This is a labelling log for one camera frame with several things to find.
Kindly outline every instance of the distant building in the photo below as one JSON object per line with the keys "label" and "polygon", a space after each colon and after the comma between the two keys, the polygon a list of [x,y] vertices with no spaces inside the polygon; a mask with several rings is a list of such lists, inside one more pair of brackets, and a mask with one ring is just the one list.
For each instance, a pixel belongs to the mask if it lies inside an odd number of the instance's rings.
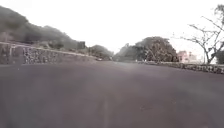
{"label": "distant building", "polygon": [[202,63],[192,52],[187,53],[186,51],[179,51],[177,55],[181,63]]}

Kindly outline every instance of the asphalt road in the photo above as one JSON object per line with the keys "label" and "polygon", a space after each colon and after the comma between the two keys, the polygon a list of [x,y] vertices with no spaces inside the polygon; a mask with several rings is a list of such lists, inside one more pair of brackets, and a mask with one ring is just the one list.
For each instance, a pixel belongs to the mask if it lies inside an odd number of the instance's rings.
{"label": "asphalt road", "polygon": [[223,75],[113,62],[0,66],[0,128],[223,127]]}

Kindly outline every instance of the retaining wall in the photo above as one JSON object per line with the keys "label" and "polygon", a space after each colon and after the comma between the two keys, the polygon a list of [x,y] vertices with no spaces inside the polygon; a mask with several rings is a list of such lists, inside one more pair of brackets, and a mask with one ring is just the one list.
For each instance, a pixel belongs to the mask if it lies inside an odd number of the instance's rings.
{"label": "retaining wall", "polygon": [[95,59],[95,57],[83,54],[0,42],[0,64],[53,64],[95,61]]}
{"label": "retaining wall", "polygon": [[201,64],[185,64],[185,63],[178,63],[178,62],[153,62],[153,61],[146,61],[146,62],[132,62],[138,64],[146,64],[146,65],[157,65],[157,66],[168,66],[173,68],[181,68],[193,71],[202,71],[202,72],[209,72],[209,73],[216,73],[216,74],[223,74],[224,75],[224,65],[201,65]]}

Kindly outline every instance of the overcast sky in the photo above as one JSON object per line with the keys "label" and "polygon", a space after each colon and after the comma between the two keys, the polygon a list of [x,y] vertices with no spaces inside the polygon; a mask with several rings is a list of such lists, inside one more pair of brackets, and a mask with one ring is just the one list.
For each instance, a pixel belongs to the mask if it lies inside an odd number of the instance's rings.
{"label": "overcast sky", "polygon": [[[118,51],[149,36],[169,38],[199,23],[223,0],[0,0],[36,25],[50,25],[88,46],[100,44]],[[170,41],[179,50],[202,53],[197,45]]]}

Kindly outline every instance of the gray asphalt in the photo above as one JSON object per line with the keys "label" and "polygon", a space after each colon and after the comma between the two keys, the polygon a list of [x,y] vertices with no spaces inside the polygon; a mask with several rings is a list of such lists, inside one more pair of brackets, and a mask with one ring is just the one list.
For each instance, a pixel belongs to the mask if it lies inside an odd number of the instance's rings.
{"label": "gray asphalt", "polygon": [[0,128],[223,127],[223,75],[115,62],[0,67]]}

